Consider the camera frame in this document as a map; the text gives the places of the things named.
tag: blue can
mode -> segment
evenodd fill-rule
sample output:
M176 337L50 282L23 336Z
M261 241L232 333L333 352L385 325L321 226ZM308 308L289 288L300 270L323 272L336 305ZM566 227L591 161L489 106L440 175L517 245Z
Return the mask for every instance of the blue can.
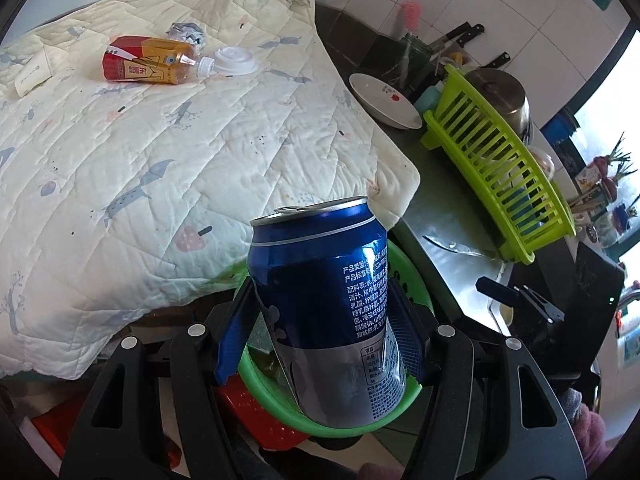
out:
M331 428L391 412L405 374L386 320L386 231L358 196L252 221L249 274L300 409Z

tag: knife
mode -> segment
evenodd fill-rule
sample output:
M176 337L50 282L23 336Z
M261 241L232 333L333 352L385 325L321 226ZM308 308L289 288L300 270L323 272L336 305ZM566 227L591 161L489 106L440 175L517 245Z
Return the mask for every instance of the knife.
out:
M436 247L444 249L445 251L449 251L450 253L467 254L468 256L480 256L481 258L486 258L487 260L495 260L496 258L499 258L497 251L475 249L458 242L443 240L442 238L439 238L437 236L423 235L422 237Z
M463 48L469 41L477 38L480 34L484 34L484 25L478 23L475 27L471 27L471 30L460 36L456 43L459 44L460 48Z
M465 22L462 25L454 28L452 31L448 32L444 36L441 36L433 43L427 45L427 47L431 50L431 55L439 53L439 51L444 50L447 46L447 41L455 40L458 36L467 33L471 30L471 25L469 22Z
M509 56L507 52L503 52L502 54L500 54L500 56L495 58L492 62L484 66L481 66L480 68L500 68L501 66L504 66L510 61L511 61L511 56Z

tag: can lid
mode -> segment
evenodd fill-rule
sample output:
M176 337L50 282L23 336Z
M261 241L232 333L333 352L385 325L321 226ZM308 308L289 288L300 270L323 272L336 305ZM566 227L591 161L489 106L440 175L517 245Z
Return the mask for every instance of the can lid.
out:
M244 75L258 69L258 60L250 50L241 46L225 46L213 55L216 71L226 75Z
M215 62L212 57L201 58L196 70L196 76L199 78L209 77L213 73Z
M286 222L296 218L304 218L306 216L315 216L322 213L328 213L330 211L338 211L340 209L347 209L348 207L366 203L366 196L351 196L348 198L329 200L329 202L322 202L313 205L279 207L274 210L272 215L261 216L260 218L251 220L251 226L256 227L258 225L277 224L279 222Z

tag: pink towel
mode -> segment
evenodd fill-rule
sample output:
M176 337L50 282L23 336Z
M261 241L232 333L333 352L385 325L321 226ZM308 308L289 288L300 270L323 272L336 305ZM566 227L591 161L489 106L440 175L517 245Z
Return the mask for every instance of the pink towel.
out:
M403 471L401 467L365 464L358 471L358 480L400 480Z
M572 428L582 452L587 473L591 475L611 453L611 450L605 445L604 420L597 413L590 412L583 404L580 407L580 415L573 423Z

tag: crumpled plastic bag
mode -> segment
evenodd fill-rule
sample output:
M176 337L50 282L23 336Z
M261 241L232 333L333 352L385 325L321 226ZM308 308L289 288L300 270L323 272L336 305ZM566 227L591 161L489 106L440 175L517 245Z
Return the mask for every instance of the crumpled plastic bag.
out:
M207 43L204 30L195 23L172 23L166 34L170 40L191 43L198 55Z

